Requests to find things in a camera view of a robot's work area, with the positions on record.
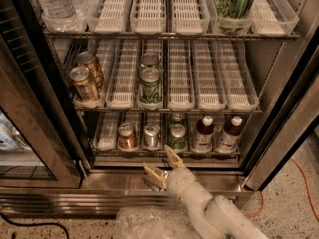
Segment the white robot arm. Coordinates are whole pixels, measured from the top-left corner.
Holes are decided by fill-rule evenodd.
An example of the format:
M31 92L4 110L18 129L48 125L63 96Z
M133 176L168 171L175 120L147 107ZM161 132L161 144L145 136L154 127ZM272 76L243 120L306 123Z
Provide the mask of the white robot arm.
M202 239L268 239L232 201L209 193L178 154L168 145L164 148L172 171L144 163L148 181L180 201Z

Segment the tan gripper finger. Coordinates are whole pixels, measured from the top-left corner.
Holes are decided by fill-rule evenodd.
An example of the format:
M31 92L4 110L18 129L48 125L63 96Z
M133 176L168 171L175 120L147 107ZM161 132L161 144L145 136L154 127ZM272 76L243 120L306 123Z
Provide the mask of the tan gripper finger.
M168 173L166 171L145 163L143 164L143 169L147 174L147 181L161 189L167 189L166 180Z
M183 160L168 146L165 147L168 162L173 169L185 168Z

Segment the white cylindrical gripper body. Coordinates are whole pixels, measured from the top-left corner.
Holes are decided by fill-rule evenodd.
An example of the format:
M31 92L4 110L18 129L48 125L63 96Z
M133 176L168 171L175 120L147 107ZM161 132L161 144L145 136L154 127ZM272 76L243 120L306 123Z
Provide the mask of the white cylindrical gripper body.
M188 168L173 170L167 179L167 190L177 199L194 198L198 194L199 183Z

